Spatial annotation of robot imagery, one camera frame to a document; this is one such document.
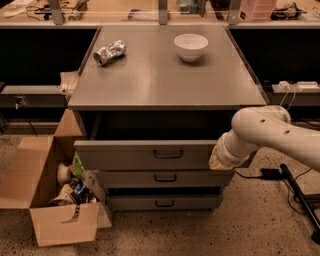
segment crumpled can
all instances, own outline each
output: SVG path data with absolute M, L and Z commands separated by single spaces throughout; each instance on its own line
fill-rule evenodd
M 121 40 L 116 40 L 93 53 L 93 57 L 99 66 L 104 66 L 111 63 L 115 58 L 125 54 L 126 51 L 127 46 Z

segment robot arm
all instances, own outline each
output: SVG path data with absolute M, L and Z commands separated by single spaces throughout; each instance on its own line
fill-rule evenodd
M 210 168 L 232 169 L 252 152 L 269 147 L 320 172 L 320 132 L 293 126 L 290 121 L 289 113 L 280 106 L 239 110 L 232 118 L 232 129 L 218 139 Z

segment cardboard box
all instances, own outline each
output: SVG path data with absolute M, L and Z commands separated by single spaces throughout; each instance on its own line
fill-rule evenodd
M 74 142 L 87 140 L 88 136 L 79 116 L 66 109 L 55 132 L 57 143 L 68 160 L 74 156 Z
M 30 209 L 40 247 L 94 241 L 98 228 L 111 227 L 111 214 L 104 205 L 105 194 L 94 172 L 88 171 L 85 183 L 99 202 L 48 206 L 49 200 L 59 193 L 57 167 L 70 160 L 63 153 L 65 149 L 61 150 L 68 144 L 62 137 L 68 143 L 71 141 L 68 136 L 60 137 L 61 144 L 55 136 L 24 137 L 0 181 L 0 208 Z

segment cabinet top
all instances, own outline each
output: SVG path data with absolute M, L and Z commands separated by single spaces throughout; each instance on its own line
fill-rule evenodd
M 174 38 L 196 33 L 205 54 L 183 61 Z M 115 40 L 126 54 L 100 67 L 93 53 Z M 108 25 L 89 54 L 69 107 L 73 110 L 201 110 L 265 105 L 264 93 L 222 25 Z

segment speckled floor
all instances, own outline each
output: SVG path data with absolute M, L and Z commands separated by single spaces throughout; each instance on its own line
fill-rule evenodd
M 24 135 L 0 136 L 0 176 Z M 272 149 L 258 151 L 244 175 L 260 175 L 260 168 L 287 164 L 294 176 L 308 168 Z M 320 173 L 298 179 L 307 193 L 320 192 Z M 288 205 L 282 181 L 234 176 L 215 211 L 121 212 L 113 227 L 100 229 L 95 242 L 39 248 L 28 210 L 0 209 L 0 255 L 320 255 L 310 236 L 309 219 Z M 299 204 L 292 205 L 301 210 Z

